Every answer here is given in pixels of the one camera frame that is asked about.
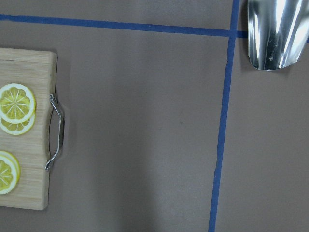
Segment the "wooden cutting board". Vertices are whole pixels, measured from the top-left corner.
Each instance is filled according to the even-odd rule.
[[[9,83],[27,86],[34,94],[36,119],[25,134],[9,135],[0,129],[0,150],[16,156],[21,175],[17,186],[0,195],[0,206],[43,210],[47,206],[49,125],[55,92],[56,54],[45,51],[0,48],[0,87]]]

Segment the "lemon slice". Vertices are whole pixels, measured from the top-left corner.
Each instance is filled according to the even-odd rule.
[[[0,155],[0,194],[12,191],[17,182],[17,169],[11,159]]]
[[[17,170],[17,181],[18,181],[20,177],[20,165],[17,158],[7,151],[0,151],[0,156],[4,156],[13,162]]]
[[[33,113],[31,118],[29,118],[27,121],[18,124],[7,122],[0,117],[0,128],[8,134],[20,135],[28,132],[32,128],[34,121],[35,113]]]
[[[28,120],[35,106],[32,92],[22,84],[10,83],[0,89],[0,117],[9,123]]]

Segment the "silver scoop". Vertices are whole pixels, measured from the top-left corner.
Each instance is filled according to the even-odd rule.
[[[275,70],[297,62],[309,35],[309,0],[248,0],[251,64]]]

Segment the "blue painter's tape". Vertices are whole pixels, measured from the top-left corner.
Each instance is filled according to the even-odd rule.
[[[248,32],[247,31],[237,31],[237,38],[248,38]]]
[[[230,33],[231,34],[229,36],[228,46],[227,46],[227,64],[225,67],[225,80],[224,80],[224,87],[223,87],[222,107],[221,107],[221,116],[220,116],[220,125],[219,125],[219,135],[218,135],[218,145],[217,145],[217,163],[216,163],[216,169],[214,171],[214,178],[213,178],[211,211],[210,211],[208,232],[215,232],[215,227],[216,227],[219,190],[220,190],[220,181],[221,181],[221,170],[222,170],[222,163],[223,163],[224,143],[225,143],[226,120],[227,120],[228,102],[229,102],[230,87],[231,87],[232,68],[233,68],[233,61],[234,61],[235,41],[238,36],[238,32],[237,32],[238,12],[239,12],[239,0],[233,0],[231,23],[230,23]]]
[[[0,21],[4,20],[12,22],[23,22],[23,23],[56,24],[56,25],[93,27],[93,28],[154,31],[154,32],[190,34],[190,35],[209,35],[209,36],[228,37],[230,34],[229,30],[224,29],[192,28],[192,27],[164,26],[154,24],[120,23],[120,22],[97,21],[97,20],[36,17],[36,16],[21,16],[21,15],[13,16],[13,15],[0,14]]]

